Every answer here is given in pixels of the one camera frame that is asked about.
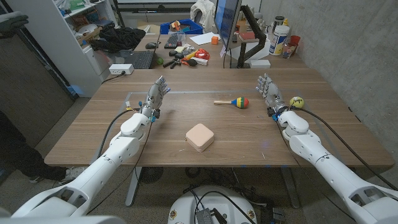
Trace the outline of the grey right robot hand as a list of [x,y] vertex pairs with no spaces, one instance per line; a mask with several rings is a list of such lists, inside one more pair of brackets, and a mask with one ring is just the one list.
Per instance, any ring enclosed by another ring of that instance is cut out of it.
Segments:
[[268,116],[277,119],[288,108],[279,88],[266,73],[258,76],[257,82],[256,90],[265,99]]

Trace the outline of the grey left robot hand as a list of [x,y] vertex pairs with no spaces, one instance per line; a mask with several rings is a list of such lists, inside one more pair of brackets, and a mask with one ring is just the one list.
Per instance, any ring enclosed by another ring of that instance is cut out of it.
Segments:
[[140,114],[145,115],[149,119],[152,119],[153,117],[159,119],[162,100],[164,95],[166,95],[169,91],[170,88],[167,87],[165,78],[161,76],[154,82],[147,92],[145,101],[139,110]]

